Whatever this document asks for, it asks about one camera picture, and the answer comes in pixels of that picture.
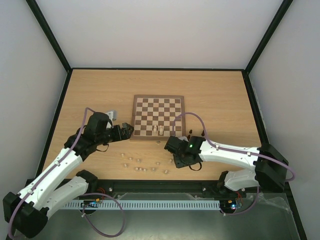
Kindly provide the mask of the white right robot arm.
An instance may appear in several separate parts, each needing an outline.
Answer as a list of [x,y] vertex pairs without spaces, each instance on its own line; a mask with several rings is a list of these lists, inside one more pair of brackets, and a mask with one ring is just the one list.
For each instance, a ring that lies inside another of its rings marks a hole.
[[281,193],[285,188],[289,162],[269,143],[241,147],[208,141],[200,136],[170,136],[164,149],[173,155],[178,169],[204,162],[240,167],[238,171],[224,171],[220,175],[218,191],[224,196],[244,188],[259,187],[274,193]]

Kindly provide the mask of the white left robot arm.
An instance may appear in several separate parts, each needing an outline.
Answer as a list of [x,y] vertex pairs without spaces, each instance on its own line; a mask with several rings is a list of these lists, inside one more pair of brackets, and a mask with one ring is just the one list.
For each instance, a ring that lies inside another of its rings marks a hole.
[[69,182],[65,177],[81,165],[98,146],[130,139],[134,127],[114,125],[115,112],[94,112],[84,116],[80,128],[65,142],[52,163],[18,193],[9,192],[2,200],[8,236],[16,229],[27,238],[38,235],[51,216],[71,200],[81,196],[104,196],[97,191],[98,178],[87,170],[79,171]]

